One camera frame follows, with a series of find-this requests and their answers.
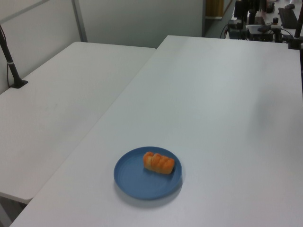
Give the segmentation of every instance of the white table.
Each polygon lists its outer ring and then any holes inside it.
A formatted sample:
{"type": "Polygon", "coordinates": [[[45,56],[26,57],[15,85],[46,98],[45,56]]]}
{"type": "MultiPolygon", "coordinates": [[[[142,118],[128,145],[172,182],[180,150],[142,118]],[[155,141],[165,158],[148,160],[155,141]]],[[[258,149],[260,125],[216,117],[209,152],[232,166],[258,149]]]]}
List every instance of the white table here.
{"type": "Polygon", "coordinates": [[[28,203],[154,51],[73,43],[1,94],[0,196],[28,203]]]}
{"type": "Polygon", "coordinates": [[[12,227],[300,226],[300,72],[285,45],[168,36],[12,227]],[[116,162],[142,146],[179,157],[170,196],[116,186],[116,162]]]}

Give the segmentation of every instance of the plate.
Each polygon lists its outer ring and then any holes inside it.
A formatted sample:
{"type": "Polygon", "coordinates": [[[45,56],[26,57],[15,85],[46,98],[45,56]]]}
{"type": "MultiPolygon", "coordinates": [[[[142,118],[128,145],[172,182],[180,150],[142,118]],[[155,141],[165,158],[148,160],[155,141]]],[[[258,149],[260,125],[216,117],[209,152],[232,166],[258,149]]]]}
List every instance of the plate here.
{"type": "Polygon", "coordinates": [[[154,200],[170,194],[178,185],[182,176],[179,159],[170,151],[158,147],[143,147],[127,152],[117,162],[114,179],[118,187],[126,194],[142,200],[154,200]],[[150,171],[143,166],[146,152],[159,153],[175,160],[175,166],[169,175],[150,171]]]}

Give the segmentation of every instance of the floor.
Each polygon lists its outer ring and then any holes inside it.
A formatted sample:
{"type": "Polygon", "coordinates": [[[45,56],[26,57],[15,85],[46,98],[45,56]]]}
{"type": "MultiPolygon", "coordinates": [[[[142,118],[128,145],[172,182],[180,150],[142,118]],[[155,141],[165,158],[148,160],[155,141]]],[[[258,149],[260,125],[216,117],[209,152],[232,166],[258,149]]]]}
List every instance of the floor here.
{"type": "Polygon", "coordinates": [[[205,20],[205,37],[220,38],[220,34],[224,26],[227,24],[227,21],[230,20],[232,17],[235,1],[236,0],[232,0],[231,4],[227,8],[221,20],[205,20]]]}

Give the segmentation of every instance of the white wall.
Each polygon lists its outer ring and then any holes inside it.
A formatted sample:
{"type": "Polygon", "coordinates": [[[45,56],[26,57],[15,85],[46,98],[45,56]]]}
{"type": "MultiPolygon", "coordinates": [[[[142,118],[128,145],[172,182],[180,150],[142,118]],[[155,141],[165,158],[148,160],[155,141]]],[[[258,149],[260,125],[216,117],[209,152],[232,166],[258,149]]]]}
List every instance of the white wall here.
{"type": "MultiPolygon", "coordinates": [[[[49,0],[1,26],[21,78],[71,43],[80,41],[71,0],[49,0]]],[[[0,94],[6,89],[6,59],[1,50],[0,94]]]]}
{"type": "Polygon", "coordinates": [[[204,0],[79,0],[88,42],[157,48],[202,35],[204,0]]]}
{"type": "Polygon", "coordinates": [[[43,2],[43,0],[1,0],[0,23],[11,15],[15,15],[39,2],[43,2]]]}

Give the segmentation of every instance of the pastry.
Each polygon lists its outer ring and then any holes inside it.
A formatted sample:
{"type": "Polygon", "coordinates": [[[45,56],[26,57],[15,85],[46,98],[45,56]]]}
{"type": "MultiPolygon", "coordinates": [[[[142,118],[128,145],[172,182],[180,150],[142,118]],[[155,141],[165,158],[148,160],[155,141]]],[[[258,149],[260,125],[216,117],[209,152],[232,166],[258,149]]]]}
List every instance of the pastry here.
{"type": "Polygon", "coordinates": [[[143,156],[144,167],[160,174],[170,174],[175,165],[175,160],[160,154],[147,152],[143,156]]]}

